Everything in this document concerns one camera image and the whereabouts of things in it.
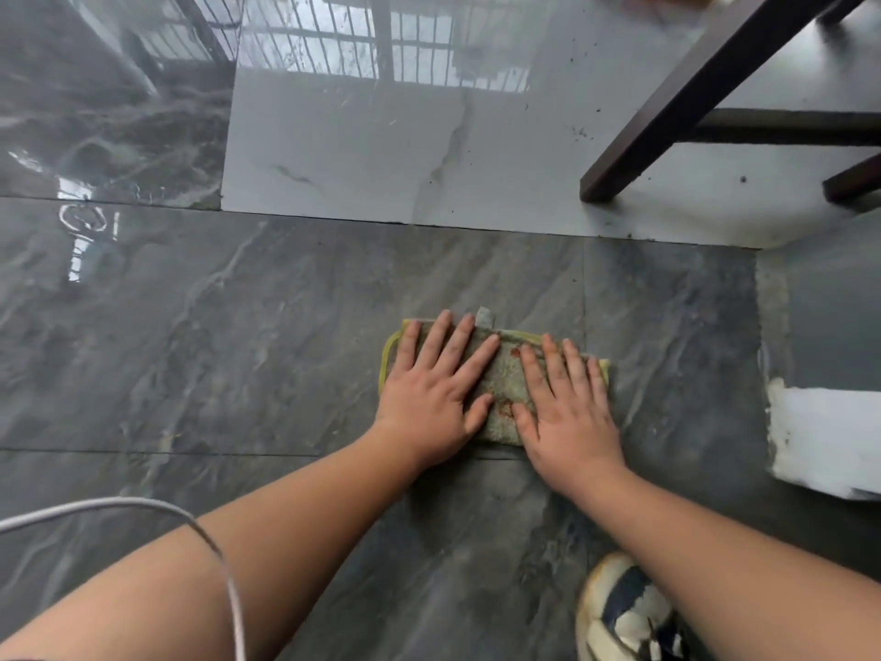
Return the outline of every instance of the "sneaker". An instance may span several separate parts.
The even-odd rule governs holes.
[[[673,606],[621,552],[605,557],[584,583],[575,644],[579,661],[688,659]]]

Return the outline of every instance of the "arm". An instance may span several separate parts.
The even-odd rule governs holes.
[[[226,554],[245,616],[248,657],[287,644],[352,547],[427,467],[455,454],[492,397],[463,400],[498,348],[491,337],[461,367],[474,320],[446,346],[441,314],[418,358],[410,323],[373,427],[357,442],[200,519]],[[145,545],[0,645],[3,658],[64,661],[230,659],[223,571],[190,529]]]
[[[548,336],[522,348],[537,422],[513,409],[535,468],[640,564],[725,661],[870,658],[881,585],[701,508],[629,471],[595,359]]]

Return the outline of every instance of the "left hand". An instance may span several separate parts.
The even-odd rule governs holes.
[[[444,346],[452,322],[450,311],[440,314],[418,357],[420,325],[417,321],[407,324],[376,411],[374,430],[399,447],[411,449],[420,471],[455,455],[486,421],[492,405],[492,394],[484,394],[468,412],[463,407],[466,395],[499,349],[499,337],[492,334],[459,366],[474,331],[474,317],[463,317]]]

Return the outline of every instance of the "chair leg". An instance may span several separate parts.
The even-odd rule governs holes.
[[[847,202],[881,189],[881,153],[823,181],[828,202]]]
[[[817,17],[817,20],[823,25],[837,25],[863,2],[865,0],[835,0],[830,7]]]
[[[626,188],[831,1],[735,0],[581,177],[581,198]]]

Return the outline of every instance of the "white marble tile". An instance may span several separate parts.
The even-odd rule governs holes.
[[[579,178],[702,19],[632,0],[298,1],[246,1],[226,210],[763,247],[847,217],[820,182],[872,153],[685,144],[585,205]],[[844,40],[810,26],[726,104],[881,109],[879,21],[870,2]]]

